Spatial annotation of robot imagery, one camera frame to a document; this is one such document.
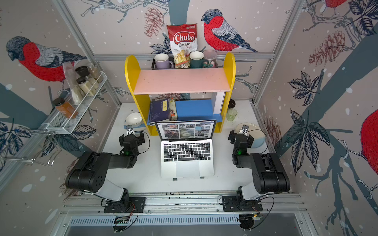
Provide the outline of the silver laptop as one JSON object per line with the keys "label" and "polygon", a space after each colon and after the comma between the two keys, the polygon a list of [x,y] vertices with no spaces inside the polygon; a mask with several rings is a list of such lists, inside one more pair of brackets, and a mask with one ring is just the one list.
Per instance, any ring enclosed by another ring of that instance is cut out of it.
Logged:
{"label": "silver laptop", "polygon": [[216,120],[155,123],[161,139],[163,179],[214,175],[213,134]]}

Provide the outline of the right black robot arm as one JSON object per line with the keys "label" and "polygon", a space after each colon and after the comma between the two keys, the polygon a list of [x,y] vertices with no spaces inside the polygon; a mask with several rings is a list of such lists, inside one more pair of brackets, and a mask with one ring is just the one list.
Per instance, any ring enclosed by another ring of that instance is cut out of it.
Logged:
{"label": "right black robot arm", "polygon": [[253,137],[230,131],[228,140],[233,144],[232,162],[237,168],[250,169],[252,182],[241,186],[237,196],[244,201],[254,201],[266,194],[280,194],[291,189],[287,173],[276,153],[247,153]]}

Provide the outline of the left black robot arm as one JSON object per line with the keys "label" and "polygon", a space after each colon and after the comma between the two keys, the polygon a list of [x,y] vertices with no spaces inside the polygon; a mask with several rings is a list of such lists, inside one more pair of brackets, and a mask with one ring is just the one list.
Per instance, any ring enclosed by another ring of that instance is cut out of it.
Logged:
{"label": "left black robot arm", "polygon": [[109,181],[106,176],[109,169],[131,169],[141,153],[139,146],[145,143],[145,132],[129,130],[127,135],[119,137],[121,151],[118,154],[108,152],[85,152],[76,162],[66,177],[68,189],[91,193],[108,201],[121,202],[128,196],[126,189]]}

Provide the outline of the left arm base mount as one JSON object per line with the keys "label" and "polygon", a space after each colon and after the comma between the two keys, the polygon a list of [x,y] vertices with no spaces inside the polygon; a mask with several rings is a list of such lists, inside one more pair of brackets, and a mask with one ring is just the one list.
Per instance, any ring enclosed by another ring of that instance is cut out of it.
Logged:
{"label": "left arm base mount", "polygon": [[120,202],[107,201],[104,213],[143,213],[146,197],[128,197]]}

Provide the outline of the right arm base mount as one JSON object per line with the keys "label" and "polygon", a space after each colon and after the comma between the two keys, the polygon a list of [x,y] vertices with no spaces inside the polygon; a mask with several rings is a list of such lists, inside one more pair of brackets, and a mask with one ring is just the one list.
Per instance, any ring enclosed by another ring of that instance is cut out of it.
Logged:
{"label": "right arm base mount", "polygon": [[237,200],[236,196],[222,196],[219,199],[219,204],[222,205],[224,212],[263,211],[261,201],[246,201],[243,198]]}

